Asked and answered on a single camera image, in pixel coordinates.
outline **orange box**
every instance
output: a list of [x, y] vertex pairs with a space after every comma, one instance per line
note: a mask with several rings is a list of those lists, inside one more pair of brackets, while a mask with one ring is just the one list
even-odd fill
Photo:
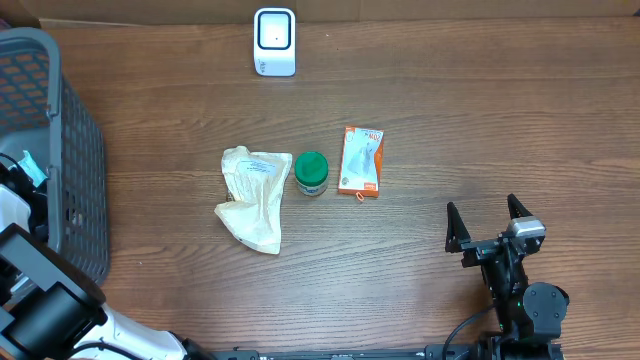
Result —
[[384, 158], [384, 131], [347, 126], [338, 192], [378, 197]]

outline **wood grain tabletop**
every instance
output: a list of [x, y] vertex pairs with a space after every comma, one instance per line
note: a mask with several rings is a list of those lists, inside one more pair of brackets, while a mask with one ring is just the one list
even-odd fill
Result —
[[[567, 358], [640, 357], [640, 18], [300, 24], [293, 78], [255, 74], [250, 25], [51, 33], [105, 136], [116, 310], [212, 350], [442, 343], [489, 303], [446, 204], [480, 240], [515, 193], [548, 228], [530, 281], [571, 296]], [[377, 200], [337, 194], [345, 125], [385, 130]], [[329, 160], [317, 199], [289, 176], [278, 256], [213, 212], [237, 145]]]

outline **crumpled white bag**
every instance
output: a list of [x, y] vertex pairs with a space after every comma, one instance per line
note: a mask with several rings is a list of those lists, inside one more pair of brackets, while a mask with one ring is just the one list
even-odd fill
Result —
[[280, 253], [280, 203], [292, 159], [291, 154], [252, 153], [244, 146], [222, 156], [233, 201], [219, 204], [215, 213], [236, 239], [256, 251]]

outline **gray plastic basket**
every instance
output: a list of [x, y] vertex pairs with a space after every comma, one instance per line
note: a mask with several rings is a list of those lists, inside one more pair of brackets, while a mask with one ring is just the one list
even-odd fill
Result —
[[[49, 247], [98, 284], [109, 272], [102, 133], [62, 76], [58, 47], [31, 28], [0, 31], [0, 152], [31, 153], [49, 177]], [[12, 302], [33, 284], [16, 278]]]

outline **jar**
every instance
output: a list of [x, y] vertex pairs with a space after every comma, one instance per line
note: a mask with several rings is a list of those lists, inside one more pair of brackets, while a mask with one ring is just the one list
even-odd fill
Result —
[[296, 160], [298, 189], [307, 196], [321, 195], [329, 183], [329, 163], [324, 155], [309, 151]]

